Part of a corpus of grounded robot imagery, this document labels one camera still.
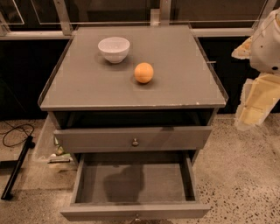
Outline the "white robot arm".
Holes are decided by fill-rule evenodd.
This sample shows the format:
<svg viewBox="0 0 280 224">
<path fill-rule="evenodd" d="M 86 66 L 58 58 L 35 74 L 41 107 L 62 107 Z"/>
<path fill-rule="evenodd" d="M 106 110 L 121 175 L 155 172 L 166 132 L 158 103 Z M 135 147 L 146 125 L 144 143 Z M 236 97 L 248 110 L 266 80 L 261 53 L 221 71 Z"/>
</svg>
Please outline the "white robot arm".
<svg viewBox="0 0 280 224">
<path fill-rule="evenodd" d="M 231 56 L 248 59 L 260 72 L 257 78 L 246 79 L 235 113 L 235 127 L 249 130 L 261 125 L 280 100 L 280 9 L 273 10 Z"/>
</svg>

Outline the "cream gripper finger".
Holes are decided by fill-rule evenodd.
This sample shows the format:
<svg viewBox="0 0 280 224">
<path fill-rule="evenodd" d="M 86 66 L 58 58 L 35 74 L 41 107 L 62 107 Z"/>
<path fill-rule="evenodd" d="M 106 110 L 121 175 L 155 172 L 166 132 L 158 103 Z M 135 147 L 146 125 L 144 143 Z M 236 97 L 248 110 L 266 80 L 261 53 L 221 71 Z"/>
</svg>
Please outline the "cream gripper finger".
<svg viewBox="0 0 280 224">
<path fill-rule="evenodd" d="M 232 51 L 231 56 L 238 60 L 248 60 L 251 54 L 250 47 L 252 39 L 252 37 L 247 38 L 241 45 Z"/>
<path fill-rule="evenodd" d="M 246 79 L 240 100 L 235 113 L 235 127 L 249 130 L 260 126 L 280 100 L 280 75 L 260 73 L 254 80 Z"/>
</svg>

